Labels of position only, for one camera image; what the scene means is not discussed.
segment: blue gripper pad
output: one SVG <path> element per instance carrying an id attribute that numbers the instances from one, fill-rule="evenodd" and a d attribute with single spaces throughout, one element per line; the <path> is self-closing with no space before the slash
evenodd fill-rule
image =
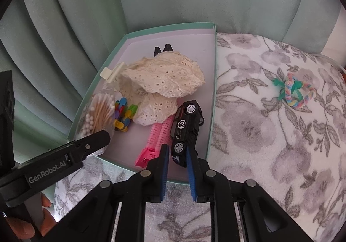
<path id="1" fill-rule="evenodd" d="M 167 184 L 167 174 L 168 174 L 168 161 L 169 161 L 169 147 L 167 145 L 167 150 L 165 154 L 165 162 L 163 165 L 162 182 L 161 182 L 161 202 L 166 194 L 166 184 Z"/>
<path id="2" fill-rule="evenodd" d="M 193 166 L 192 166 L 192 160 L 191 160 L 189 148 L 187 148 L 187 152 L 186 152 L 186 162 L 187 162 L 187 172 L 189 174 L 191 196 L 192 196 L 192 199 L 196 202 L 197 200 L 196 179 L 193 173 Z"/>

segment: screw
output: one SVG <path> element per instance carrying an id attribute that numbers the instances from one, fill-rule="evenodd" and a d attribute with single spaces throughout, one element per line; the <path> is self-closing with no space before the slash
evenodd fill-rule
<path id="1" fill-rule="evenodd" d="M 207 176 L 209 176 L 209 177 L 214 177 L 214 176 L 216 176 L 216 172 L 213 171 L 212 169 L 207 170 L 207 171 L 205 172 L 205 174 L 206 174 Z"/>
<path id="2" fill-rule="evenodd" d="M 109 180 L 103 180 L 100 182 L 100 187 L 101 188 L 107 188 L 110 186 L 110 184 L 111 184 L 111 182 Z"/>
<path id="3" fill-rule="evenodd" d="M 255 187 L 257 183 L 255 180 L 247 180 L 246 184 L 250 187 Z"/>
<path id="4" fill-rule="evenodd" d="M 141 171 L 141 176 L 143 177 L 147 177 L 151 175 L 151 171 L 149 171 L 148 169 L 144 169 L 143 171 Z"/>

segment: toy car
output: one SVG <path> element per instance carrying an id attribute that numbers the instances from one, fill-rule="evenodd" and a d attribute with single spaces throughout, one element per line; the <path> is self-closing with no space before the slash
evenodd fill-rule
<path id="1" fill-rule="evenodd" d="M 171 155 L 179 166 L 187 167 L 186 148 L 195 148 L 198 130 L 203 124 L 202 110 L 196 100 L 186 101 L 178 108 L 171 129 Z"/>

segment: pink hair clip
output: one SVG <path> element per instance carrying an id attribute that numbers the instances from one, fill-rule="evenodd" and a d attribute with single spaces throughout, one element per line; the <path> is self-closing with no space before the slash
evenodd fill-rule
<path id="1" fill-rule="evenodd" d="M 169 116 L 162 124 L 155 123 L 152 125 L 147 144 L 135 161 L 136 166 L 146 168 L 149 160 L 159 156 L 161 145 L 170 144 L 173 119 L 174 115 Z"/>

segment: white plastic clip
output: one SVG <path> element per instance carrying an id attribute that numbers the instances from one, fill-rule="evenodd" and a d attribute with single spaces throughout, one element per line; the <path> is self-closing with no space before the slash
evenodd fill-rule
<path id="1" fill-rule="evenodd" d="M 121 62 L 117 64 L 113 70 L 110 70 L 109 68 L 105 67 L 101 71 L 100 76 L 103 79 L 105 79 L 107 83 L 112 84 L 116 92 L 120 92 L 119 76 L 120 76 L 120 73 L 124 71 L 125 69 L 127 69 L 127 65 L 124 62 Z"/>

